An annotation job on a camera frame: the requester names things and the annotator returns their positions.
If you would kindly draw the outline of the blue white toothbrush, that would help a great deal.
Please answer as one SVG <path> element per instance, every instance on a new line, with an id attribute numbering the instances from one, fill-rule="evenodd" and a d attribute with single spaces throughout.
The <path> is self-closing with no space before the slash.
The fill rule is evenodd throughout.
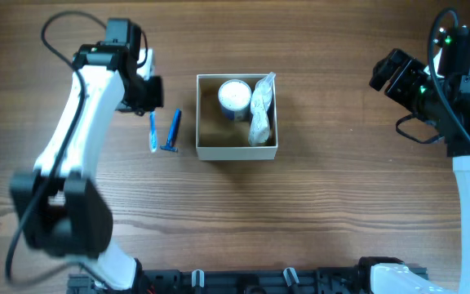
<path id="1" fill-rule="evenodd" d="M 149 114 L 149 123 L 150 123 L 150 133 L 149 133 L 149 147 L 150 152 L 155 153 L 157 151 L 157 127 L 156 127 L 155 112 Z"/>

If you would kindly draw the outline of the white round jar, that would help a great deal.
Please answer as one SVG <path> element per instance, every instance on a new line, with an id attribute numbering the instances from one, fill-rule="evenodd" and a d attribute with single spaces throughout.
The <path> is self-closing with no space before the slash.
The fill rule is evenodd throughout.
<path id="1" fill-rule="evenodd" d="M 249 116 L 251 88 L 240 79 L 224 82 L 218 91 L 218 100 L 224 116 L 233 121 L 244 121 Z"/>

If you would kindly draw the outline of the white tube with print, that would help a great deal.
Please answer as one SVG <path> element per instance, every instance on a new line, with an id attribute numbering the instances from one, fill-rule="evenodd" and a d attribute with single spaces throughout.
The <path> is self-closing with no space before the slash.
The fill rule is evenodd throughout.
<path id="1" fill-rule="evenodd" d="M 251 113 L 248 142 L 250 146 L 264 145 L 270 135 L 270 124 L 263 98 L 259 94 L 255 94 L 251 99 Z"/>

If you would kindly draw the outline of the clear spray bottle dark liquid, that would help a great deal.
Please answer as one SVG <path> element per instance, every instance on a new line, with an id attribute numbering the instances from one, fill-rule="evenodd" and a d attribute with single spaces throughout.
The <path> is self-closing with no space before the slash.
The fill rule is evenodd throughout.
<path id="1" fill-rule="evenodd" d="M 264 78 L 260 79 L 255 86 L 255 90 L 253 91 L 251 97 L 251 112 L 254 113 L 259 105 L 258 99 L 262 100 L 262 105 L 264 109 L 268 111 L 272 100 L 273 100 L 273 83 L 276 74 L 274 72 L 270 72 Z"/>

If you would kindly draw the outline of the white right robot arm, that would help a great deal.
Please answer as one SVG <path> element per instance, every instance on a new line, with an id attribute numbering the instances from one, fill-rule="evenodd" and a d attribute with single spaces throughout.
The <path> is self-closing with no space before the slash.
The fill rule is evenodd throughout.
<path id="1" fill-rule="evenodd" d="M 436 129 L 425 144 L 446 143 L 461 212 L 459 292 L 470 293 L 470 29 L 436 29 L 430 47 L 440 50 L 426 64 L 393 49 L 375 65 L 370 86 L 408 110 L 399 124 L 417 119 Z"/>

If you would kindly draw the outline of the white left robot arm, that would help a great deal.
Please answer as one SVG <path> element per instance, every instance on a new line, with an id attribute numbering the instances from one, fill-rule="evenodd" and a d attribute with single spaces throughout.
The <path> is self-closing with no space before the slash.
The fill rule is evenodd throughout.
<path id="1" fill-rule="evenodd" d="M 95 184 L 96 168 L 114 113 L 142 116 L 163 105 L 162 78 L 153 73 L 153 49 L 126 42 L 83 45 L 68 62 L 69 99 L 33 170 L 16 173 L 10 194 L 18 227 L 5 259 L 5 279 L 20 238 L 35 250 L 87 272 L 103 293 L 149 288 L 140 262 L 113 240 L 113 214 Z"/>

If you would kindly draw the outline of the blue disposable razor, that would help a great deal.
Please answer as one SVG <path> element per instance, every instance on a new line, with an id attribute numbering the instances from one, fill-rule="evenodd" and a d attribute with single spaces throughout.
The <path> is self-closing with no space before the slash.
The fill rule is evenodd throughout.
<path id="1" fill-rule="evenodd" d="M 182 111 L 180 109 L 177 109 L 172 119 L 172 124 L 168 132 L 168 136 L 166 138 L 166 143 L 160 146 L 161 150 L 170 151 L 174 153 L 178 152 L 178 149 L 175 147 L 175 142 L 179 132 L 181 115 Z"/>

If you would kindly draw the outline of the white cardboard box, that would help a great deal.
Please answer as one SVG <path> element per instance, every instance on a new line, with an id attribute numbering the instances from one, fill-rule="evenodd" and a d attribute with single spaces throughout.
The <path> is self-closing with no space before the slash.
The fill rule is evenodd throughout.
<path id="1" fill-rule="evenodd" d="M 251 90 L 264 73 L 199 74 L 196 94 L 196 151 L 202 161 L 273 160 L 278 149 L 278 119 L 275 84 L 271 84 L 271 104 L 267 115 L 270 135 L 266 142 L 252 146 L 248 137 L 251 112 L 230 108 L 219 99 L 220 88 L 229 81 L 245 82 Z"/>

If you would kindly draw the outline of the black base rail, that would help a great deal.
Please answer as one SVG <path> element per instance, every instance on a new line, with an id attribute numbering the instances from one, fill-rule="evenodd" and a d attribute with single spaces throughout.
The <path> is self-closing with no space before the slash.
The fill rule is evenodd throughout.
<path id="1" fill-rule="evenodd" d="M 206 271 L 204 285 L 191 272 L 145 270 L 147 280 L 139 293 L 369 293 L 364 274 L 354 267 L 298 270 L 288 283 L 282 270 Z"/>

